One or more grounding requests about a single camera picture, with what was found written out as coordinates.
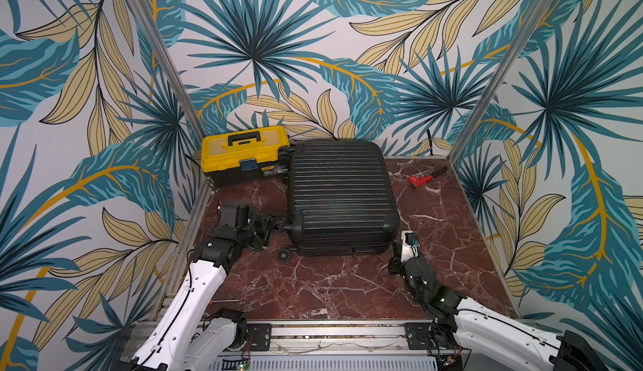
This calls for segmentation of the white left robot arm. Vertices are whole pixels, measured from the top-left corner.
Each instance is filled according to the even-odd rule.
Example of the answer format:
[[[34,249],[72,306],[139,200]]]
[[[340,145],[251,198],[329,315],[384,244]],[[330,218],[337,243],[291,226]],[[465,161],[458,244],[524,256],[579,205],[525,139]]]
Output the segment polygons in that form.
[[[184,282],[157,327],[129,361],[115,370],[206,370],[224,351],[251,345],[243,312],[220,309],[202,332],[202,317],[234,264],[246,250],[261,251],[286,218],[256,211],[247,203],[225,204],[219,222],[189,255]]]

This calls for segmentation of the black ribbed hard-shell suitcase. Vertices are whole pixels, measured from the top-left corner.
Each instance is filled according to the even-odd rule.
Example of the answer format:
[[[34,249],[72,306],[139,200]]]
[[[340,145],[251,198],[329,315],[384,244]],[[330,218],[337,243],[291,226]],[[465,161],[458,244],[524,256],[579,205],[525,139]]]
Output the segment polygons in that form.
[[[280,148],[279,159],[299,255],[378,255],[393,244],[401,220],[378,145],[315,139]]]

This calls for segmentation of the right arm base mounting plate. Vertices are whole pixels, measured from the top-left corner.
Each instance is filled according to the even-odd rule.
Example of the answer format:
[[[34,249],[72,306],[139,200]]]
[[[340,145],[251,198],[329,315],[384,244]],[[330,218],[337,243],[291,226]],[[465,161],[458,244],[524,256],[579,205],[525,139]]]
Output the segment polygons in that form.
[[[409,350],[439,350],[454,346],[452,330],[436,322],[407,322],[404,329]]]

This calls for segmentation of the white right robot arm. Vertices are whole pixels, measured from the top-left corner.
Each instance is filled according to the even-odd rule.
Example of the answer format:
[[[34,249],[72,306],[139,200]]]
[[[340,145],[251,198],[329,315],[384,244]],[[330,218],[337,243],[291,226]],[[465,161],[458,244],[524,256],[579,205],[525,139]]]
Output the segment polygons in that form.
[[[428,332],[413,337],[436,349],[454,345],[513,370],[607,369],[579,334],[555,334],[527,325],[442,284],[412,232],[393,244],[388,272],[403,278],[415,303],[433,318]]]

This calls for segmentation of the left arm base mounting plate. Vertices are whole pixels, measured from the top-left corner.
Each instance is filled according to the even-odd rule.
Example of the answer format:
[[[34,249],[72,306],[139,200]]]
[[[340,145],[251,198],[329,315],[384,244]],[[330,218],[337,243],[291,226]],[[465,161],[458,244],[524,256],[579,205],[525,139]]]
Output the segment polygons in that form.
[[[268,352],[271,347],[270,323],[243,324],[237,330],[234,347],[238,351]]]

